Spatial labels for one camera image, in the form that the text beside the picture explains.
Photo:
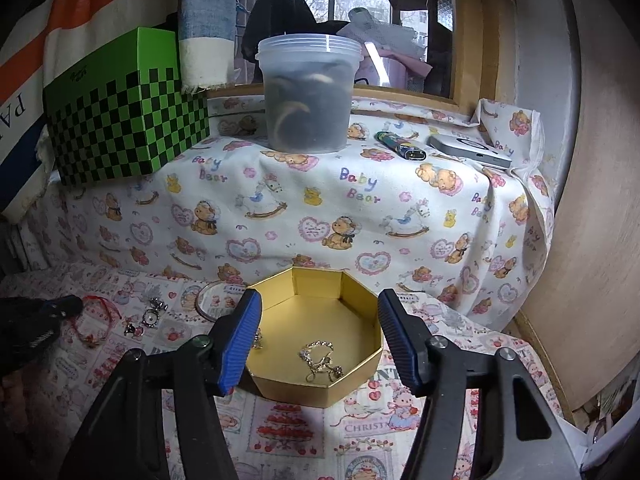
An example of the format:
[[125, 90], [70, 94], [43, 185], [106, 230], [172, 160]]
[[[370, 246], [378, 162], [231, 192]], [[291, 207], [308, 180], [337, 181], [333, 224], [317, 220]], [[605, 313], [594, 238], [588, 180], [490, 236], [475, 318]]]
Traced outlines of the small silver charm earrings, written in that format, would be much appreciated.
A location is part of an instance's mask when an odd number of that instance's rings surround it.
[[141, 338], [147, 328], [154, 330], [160, 322], [160, 317], [167, 311], [168, 305], [160, 297], [150, 297], [139, 322], [128, 322], [124, 328], [124, 335]]

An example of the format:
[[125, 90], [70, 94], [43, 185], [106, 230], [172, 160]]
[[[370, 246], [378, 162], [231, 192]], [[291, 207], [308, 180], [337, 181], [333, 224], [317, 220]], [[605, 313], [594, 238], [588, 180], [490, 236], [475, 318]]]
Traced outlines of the silver chain jewelry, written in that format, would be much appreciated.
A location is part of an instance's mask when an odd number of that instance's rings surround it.
[[315, 340], [305, 344], [298, 352], [308, 367], [306, 382], [314, 382], [319, 376], [326, 376], [329, 382], [337, 382], [344, 376], [341, 365], [333, 361], [334, 344], [327, 340]]

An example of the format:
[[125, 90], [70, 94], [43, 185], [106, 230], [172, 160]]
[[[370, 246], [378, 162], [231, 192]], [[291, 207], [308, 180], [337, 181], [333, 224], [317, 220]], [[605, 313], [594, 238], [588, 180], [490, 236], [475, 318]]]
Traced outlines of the strawberry print table cloth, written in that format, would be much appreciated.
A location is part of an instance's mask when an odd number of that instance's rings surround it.
[[[84, 304], [23, 368], [37, 460], [62, 479], [578, 477], [529, 345], [423, 292], [394, 290], [431, 333], [427, 396], [402, 384], [383, 331], [378, 368], [328, 408], [264, 398], [246, 365], [218, 396], [215, 324], [251, 287], [82, 263], [5, 278], [1, 299]], [[157, 328], [125, 336], [150, 297], [168, 305]]]

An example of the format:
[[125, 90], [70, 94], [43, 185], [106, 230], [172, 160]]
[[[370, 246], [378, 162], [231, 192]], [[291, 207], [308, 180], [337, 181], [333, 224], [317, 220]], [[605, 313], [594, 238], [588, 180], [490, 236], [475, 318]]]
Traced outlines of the gold octagonal box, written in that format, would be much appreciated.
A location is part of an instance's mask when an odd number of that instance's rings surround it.
[[264, 398], [328, 408], [378, 368], [378, 296], [348, 273], [291, 268], [250, 289], [262, 300], [262, 340], [246, 367]]

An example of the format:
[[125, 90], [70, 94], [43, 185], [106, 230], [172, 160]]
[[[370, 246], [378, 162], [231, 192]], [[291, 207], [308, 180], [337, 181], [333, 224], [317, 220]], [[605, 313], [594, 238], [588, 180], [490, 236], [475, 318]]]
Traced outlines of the baby bear print cloth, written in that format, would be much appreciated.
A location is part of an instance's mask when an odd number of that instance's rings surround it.
[[[261, 99], [212, 110], [212, 135], [152, 176], [75, 189], [52, 178], [20, 225], [29, 266], [79, 261], [231, 285], [291, 266], [344, 270], [500, 330], [547, 262], [554, 205], [534, 110], [481, 100], [464, 117], [359, 100], [346, 146], [326, 154], [270, 148]], [[426, 159], [401, 158], [379, 131]], [[481, 140], [512, 166], [446, 155], [427, 144], [436, 133]]]

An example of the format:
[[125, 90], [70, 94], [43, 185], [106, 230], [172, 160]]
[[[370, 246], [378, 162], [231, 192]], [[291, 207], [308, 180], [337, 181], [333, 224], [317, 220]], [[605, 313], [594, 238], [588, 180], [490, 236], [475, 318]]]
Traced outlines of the patterned cigarette lighter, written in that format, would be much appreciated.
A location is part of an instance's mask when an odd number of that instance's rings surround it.
[[375, 133], [375, 139], [405, 160], [422, 162], [426, 159], [426, 151], [413, 144], [411, 140], [389, 131]]

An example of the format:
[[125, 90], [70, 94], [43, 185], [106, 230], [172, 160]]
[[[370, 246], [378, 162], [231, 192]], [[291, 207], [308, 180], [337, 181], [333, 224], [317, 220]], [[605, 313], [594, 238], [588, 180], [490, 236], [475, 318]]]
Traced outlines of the silver flat phone case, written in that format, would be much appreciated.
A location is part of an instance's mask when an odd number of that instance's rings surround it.
[[481, 140], [465, 136], [448, 136], [448, 134], [431, 134], [427, 144], [437, 151], [449, 156], [466, 158], [485, 166], [510, 169], [512, 159], [494, 150]]

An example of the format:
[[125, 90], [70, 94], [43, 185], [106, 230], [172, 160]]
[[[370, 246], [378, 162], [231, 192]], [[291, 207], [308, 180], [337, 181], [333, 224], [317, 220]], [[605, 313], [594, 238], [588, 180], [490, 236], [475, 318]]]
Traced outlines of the green black checkered box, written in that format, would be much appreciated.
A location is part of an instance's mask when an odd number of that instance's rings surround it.
[[44, 87], [64, 185], [147, 176], [208, 137], [207, 101], [183, 92], [177, 47], [173, 32], [139, 27]]

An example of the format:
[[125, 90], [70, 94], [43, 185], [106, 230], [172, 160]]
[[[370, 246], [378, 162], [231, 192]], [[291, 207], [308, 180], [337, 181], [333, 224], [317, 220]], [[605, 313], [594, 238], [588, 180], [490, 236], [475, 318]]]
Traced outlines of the clear plastic lidded tub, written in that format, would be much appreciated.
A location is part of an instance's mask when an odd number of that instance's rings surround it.
[[258, 44], [270, 148], [335, 153], [347, 143], [361, 44], [323, 34], [274, 36]]

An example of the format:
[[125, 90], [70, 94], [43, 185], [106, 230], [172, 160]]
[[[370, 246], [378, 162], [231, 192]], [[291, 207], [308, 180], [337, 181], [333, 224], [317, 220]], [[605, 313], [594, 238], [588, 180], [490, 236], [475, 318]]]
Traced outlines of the striped Hermes Paris curtain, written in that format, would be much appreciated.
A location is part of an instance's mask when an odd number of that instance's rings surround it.
[[186, 92], [234, 81], [236, 0], [44, 0], [1, 48], [1, 214], [20, 222], [53, 168], [44, 146], [42, 90], [89, 53], [137, 27], [177, 19]]

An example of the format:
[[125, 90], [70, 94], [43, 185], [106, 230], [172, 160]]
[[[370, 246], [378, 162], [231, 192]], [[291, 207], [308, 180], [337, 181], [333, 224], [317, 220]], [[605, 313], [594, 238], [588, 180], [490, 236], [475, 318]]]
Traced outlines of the black garment at window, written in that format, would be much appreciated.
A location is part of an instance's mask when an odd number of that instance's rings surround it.
[[262, 71], [256, 60], [262, 40], [292, 34], [336, 35], [346, 25], [346, 21], [317, 22], [305, 0], [257, 0], [241, 42], [244, 60], [254, 65], [252, 83], [262, 83]]

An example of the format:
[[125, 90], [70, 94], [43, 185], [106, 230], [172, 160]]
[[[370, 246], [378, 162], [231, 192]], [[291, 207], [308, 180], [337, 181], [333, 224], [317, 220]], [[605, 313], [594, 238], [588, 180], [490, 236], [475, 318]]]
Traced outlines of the window with wooden frame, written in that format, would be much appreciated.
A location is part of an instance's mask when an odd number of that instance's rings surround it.
[[[499, 87], [500, 20], [497, 0], [305, 0], [317, 22], [346, 21], [337, 36], [374, 44], [386, 75], [374, 76], [366, 56], [357, 84], [401, 101], [443, 102], [472, 110], [479, 98], [492, 99]], [[254, 65], [244, 60], [241, 42], [257, 0], [239, 0], [236, 81], [217, 96], [256, 94]]]

